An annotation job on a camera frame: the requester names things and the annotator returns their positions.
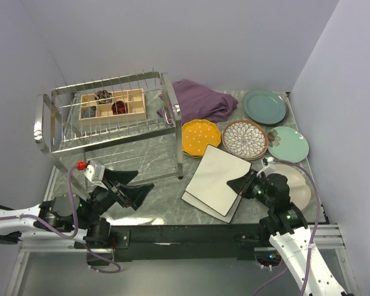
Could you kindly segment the white ribbed brown bowl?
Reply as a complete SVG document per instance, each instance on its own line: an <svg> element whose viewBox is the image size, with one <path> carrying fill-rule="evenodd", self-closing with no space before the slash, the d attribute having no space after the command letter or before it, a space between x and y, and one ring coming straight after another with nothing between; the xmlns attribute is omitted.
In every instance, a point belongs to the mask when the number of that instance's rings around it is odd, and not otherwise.
<svg viewBox="0 0 370 296"><path fill-rule="evenodd" d="M224 148L241 150L268 150L268 136L258 124L249 120L230 123L221 134Z"/></svg>

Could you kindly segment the dark green round plate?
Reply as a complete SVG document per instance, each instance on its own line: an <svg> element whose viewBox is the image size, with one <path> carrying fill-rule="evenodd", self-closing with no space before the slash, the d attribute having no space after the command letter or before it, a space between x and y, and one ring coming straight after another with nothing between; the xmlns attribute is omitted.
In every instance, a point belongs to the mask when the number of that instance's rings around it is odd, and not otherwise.
<svg viewBox="0 0 370 296"><path fill-rule="evenodd" d="M277 125L289 113L289 107L284 99L267 90L248 92L243 97L242 106L250 119L267 126Z"/></svg>

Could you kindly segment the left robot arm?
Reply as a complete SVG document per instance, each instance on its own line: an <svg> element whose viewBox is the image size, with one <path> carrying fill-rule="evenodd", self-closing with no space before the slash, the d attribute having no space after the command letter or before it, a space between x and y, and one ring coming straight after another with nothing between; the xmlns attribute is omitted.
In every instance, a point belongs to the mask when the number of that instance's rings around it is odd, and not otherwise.
<svg viewBox="0 0 370 296"><path fill-rule="evenodd" d="M111 240L111 224L103 214L114 204L137 210L154 188L152 183L132 185L136 170L115 171L86 162L73 169L95 185L88 199L74 193L68 183L67 193L33 207L15 210L0 205L0 244L68 239L103 248Z"/></svg>

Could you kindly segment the orange dotted plate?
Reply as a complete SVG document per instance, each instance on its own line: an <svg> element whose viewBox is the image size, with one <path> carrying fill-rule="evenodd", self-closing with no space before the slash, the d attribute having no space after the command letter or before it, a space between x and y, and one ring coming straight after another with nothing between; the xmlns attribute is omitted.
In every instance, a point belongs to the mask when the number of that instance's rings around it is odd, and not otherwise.
<svg viewBox="0 0 370 296"><path fill-rule="evenodd" d="M182 148L193 155L203 155L208 145L218 147L221 133L217 125L211 121L191 120L182 127Z"/></svg>

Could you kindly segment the white round plate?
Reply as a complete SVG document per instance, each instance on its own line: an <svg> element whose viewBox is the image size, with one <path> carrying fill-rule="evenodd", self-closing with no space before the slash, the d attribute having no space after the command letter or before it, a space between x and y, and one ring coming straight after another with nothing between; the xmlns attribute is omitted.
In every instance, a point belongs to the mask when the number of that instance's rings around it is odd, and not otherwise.
<svg viewBox="0 0 370 296"><path fill-rule="evenodd" d="M306 183L305 177L297 169L286 164L275 164L275 173L287 178L290 201L301 211L306 209L311 201L311 189Z"/></svg>

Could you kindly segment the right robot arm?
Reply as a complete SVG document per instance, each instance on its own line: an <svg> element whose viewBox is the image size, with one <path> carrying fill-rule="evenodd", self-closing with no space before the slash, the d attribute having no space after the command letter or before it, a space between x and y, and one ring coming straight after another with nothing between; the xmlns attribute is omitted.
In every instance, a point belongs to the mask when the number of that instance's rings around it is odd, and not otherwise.
<svg viewBox="0 0 370 296"><path fill-rule="evenodd" d="M256 199L268 208L259 222L259 241L273 246L297 283L301 295L348 295L335 279L318 250L302 211L290 201L287 177L278 173L266 176L251 169L227 182L240 197Z"/></svg>

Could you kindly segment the large square plate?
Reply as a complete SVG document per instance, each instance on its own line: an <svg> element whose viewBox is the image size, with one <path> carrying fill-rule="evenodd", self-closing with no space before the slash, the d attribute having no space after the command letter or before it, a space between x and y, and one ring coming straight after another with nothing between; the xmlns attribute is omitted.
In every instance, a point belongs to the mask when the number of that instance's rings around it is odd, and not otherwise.
<svg viewBox="0 0 370 296"><path fill-rule="evenodd" d="M184 192L181 199L188 203L189 205L192 205L193 207L197 208L198 210L222 221L225 223L230 223L240 202L242 197L237 197L234 204L228 211L228 214L226 216L220 215L218 212L212 210L210 207L206 206L204 203L196 199L193 195L189 194L188 192Z"/></svg>
<svg viewBox="0 0 370 296"><path fill-rule="evenodd" d="M185 192L217 214L227 216L237 199L227 182L242 177L251 166L246 160L208 145Z"/></svg>

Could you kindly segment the mint green flower plate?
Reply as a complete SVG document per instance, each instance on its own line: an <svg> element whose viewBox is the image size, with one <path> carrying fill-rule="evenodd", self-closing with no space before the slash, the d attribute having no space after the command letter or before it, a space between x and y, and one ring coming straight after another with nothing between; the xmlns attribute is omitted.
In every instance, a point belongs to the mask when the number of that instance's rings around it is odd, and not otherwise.
<svg viewBox="0 0 370 296"><path fill-rule="evenodd" d="M297 130L287 126L277 126L267 135L268 151L273 157L298 163L308 156L310 150L308 141Z"/></svg>

